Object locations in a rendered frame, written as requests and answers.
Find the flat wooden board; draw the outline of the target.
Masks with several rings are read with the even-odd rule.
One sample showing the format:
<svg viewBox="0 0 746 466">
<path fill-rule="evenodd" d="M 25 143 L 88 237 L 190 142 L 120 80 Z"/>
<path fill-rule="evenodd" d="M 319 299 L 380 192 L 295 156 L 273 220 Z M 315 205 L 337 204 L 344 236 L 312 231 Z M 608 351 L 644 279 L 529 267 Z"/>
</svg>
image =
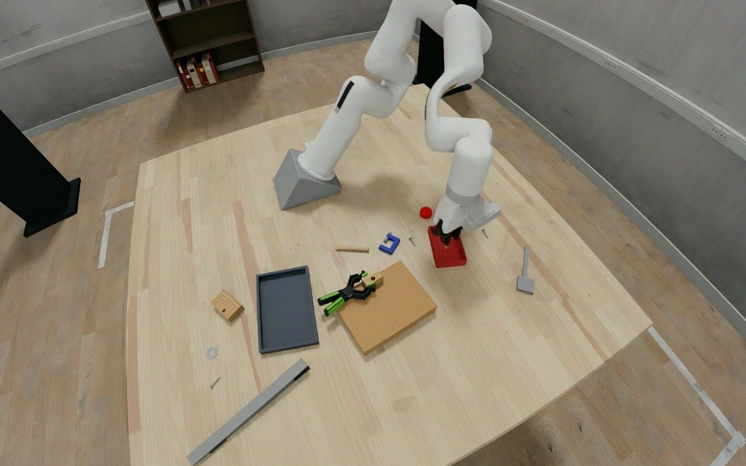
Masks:
<svg viewBox="0 0 746 466">
<path fill-rule="evenodd" d="M 354 341 L 367 356 L 432 315 L 437 304 L 400 260 L 381 271 L 384 281 L 366 299 L 348 299 L 337 309 Z"/>
</svg>

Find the red shallow tray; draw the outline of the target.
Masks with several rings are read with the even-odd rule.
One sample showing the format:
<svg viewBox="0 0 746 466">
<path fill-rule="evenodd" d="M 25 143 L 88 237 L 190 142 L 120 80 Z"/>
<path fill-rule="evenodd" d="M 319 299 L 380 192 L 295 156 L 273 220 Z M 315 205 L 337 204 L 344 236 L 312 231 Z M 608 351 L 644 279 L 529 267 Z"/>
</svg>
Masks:
<svg viewBox="0 0 746 466">
<path fill-rule="evenodd" d="M 435 227 L 436 225 L 429 225 L 427 235 L 429 235 L 436 268 L 466 265 L 468 260 L 460 236 L 458 237 L 458 241 L 455 241 L 452 237 L 446 250 L 444 248 L 445 244 L 440 241 L 439 236 L 435 236 L 432 233 Z"/>
</svg>

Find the beige cylindrical rod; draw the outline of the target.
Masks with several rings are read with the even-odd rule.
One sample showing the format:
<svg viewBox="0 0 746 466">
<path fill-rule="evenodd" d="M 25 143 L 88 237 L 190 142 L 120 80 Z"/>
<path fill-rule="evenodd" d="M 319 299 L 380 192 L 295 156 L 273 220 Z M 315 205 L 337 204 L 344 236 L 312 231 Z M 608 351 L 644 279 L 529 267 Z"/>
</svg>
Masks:
<svg viewBox="0 0 746 466">
<path fill-rule="evenodd" d="M 336 245 L 336 250 L 356 250 L 356 251 L 368 251 L 369 247 L 344 247 L 343 245 Z"/>
</svg>

